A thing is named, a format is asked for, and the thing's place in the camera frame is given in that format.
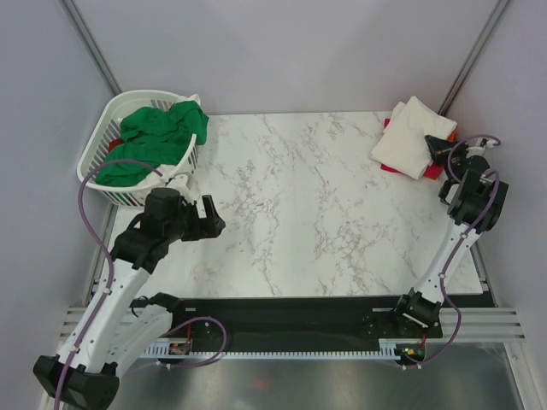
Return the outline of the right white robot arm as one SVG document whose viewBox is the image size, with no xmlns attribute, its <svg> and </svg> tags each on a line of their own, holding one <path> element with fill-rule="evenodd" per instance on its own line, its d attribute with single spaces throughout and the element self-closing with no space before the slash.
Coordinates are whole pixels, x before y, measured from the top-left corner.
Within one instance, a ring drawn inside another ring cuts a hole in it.
<svg viewBox="0 0 547 410">
<path fill-rule="evenodd" d="M 393 330 L 403 337 L 428 337 L 440 330 L 446 285 L 464 254 L 498 222 L 509 190 L 484 157 L 486 149 L 501 144 L 499 138 L 480 134 L 450 142 L 427 135 L 425 140 L 433 163 L 447 175 L 438 197 L 448 207 L 449 223 L 426 273 L 388 315 Z"/>
</svg>

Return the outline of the cream white t shirt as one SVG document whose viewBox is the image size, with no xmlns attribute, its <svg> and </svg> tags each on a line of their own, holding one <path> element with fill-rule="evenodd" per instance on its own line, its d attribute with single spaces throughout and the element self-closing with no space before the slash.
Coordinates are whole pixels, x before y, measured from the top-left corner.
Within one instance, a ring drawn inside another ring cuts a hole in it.
<svg viewBox="0 0 547 410">
<path fill-rule="evenodd" d="M 447 141 L 456 128 L 454 120 L 437 114 L 418 97 L 412 96 L 393 109 L 390 122 L 370 156 L 412 179 L 420 179 L 432 165 L 425 136 Z"/>
</svg>

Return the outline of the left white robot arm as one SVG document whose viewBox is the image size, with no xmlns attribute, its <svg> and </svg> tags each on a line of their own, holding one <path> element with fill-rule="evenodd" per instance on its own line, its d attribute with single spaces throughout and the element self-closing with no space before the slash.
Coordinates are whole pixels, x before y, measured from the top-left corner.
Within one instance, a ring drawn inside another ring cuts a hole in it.
<svg viewBox="0 0 547 410">
<path fill-rule="evenodd" d="M 173 188 L 155 188 L 144 210 L 106 253 L 109 272 L 97 287 L 79 323 L 53 356 L 38 357 L 33 373 L 54 407 L 106 409 L 121 380 L 159 337 L 178 336 L 187 327 L 180 300 L 158 294 L 124 330 L 121 321 L 172 243 L 217 238 L 225 228 L 212 196 L 201 198 L 205 215 Z"/>
</svg>

